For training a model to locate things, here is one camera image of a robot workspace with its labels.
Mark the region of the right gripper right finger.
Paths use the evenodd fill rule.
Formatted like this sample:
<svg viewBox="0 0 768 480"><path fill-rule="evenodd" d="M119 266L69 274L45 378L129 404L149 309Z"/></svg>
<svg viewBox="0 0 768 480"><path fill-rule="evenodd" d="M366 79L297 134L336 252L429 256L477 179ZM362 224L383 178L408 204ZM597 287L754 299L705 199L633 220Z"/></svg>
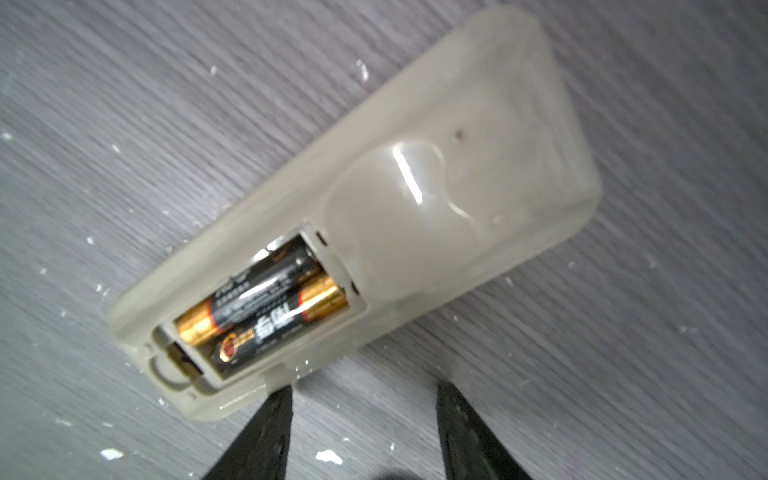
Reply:
<svg viewBox="0 0 768 480"><path fill-rule="evenodd" d="M440 382L437 426L448 480L532 480L451 382Z"/></svg>

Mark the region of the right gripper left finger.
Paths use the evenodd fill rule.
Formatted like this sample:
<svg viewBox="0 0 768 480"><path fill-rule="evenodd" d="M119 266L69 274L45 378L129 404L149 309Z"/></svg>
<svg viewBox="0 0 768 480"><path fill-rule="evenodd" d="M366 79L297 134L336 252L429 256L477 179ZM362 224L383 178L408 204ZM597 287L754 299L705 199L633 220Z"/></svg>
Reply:
<svg viewBox="0 0 768 480"><path fill-rule="evenodd" d="M286 386L268 396L203 479L285 479L292 418L293 389Z"/></svg>

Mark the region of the AAA battery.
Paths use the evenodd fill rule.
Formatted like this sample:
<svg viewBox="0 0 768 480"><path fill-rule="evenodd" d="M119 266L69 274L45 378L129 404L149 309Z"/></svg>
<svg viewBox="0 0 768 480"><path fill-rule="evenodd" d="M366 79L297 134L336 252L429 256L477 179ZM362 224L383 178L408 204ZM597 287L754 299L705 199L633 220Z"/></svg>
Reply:
<svg viewBox="0 0 768 480"><path fill-rule="evenodd" d="M227 376L314 322L347 307L345 290L329 275L318 275L274 306L223 334L212 348L211 364Z"/></svg>
<svg viewBox="0 0 768 480"><path fill-rule="evenodd" d="M175 320L181 340L199 346L257 317L322 271L312 250L296 240L272 252Z"/></svg>

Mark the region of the white remote control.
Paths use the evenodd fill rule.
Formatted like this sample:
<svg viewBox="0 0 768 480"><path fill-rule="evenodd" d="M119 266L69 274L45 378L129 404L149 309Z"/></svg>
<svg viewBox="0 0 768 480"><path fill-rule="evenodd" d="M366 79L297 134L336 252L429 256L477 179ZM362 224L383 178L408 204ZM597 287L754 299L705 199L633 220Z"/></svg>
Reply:
<svg viewBox="0 0 768 480"><path fill-rule="evenodd" d="M126 291L110 334L183 415L215 421L569 239L601 194L541 22L492 6ZM296 240L348 307L222 375L209 356L233 328L192 346L175 320Z"/></svg>

